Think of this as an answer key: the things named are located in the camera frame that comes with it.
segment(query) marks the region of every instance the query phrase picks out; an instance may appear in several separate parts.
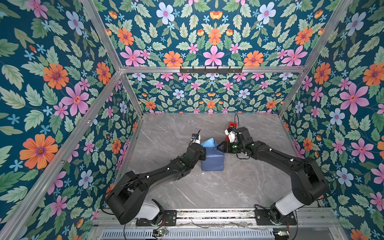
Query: blue box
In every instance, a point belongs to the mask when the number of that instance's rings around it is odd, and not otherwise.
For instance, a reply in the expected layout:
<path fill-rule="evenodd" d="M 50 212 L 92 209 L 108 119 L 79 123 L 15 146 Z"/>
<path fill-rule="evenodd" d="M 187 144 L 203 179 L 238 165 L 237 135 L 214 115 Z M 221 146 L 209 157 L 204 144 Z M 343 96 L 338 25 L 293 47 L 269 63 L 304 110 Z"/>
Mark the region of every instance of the blue box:
<path fill-rule="evenodd" d="M 201 170 L 204 172 L 223 171 L 225 154 L 213 147 L 206 148 L 207 159 L 201 161 Z"/>

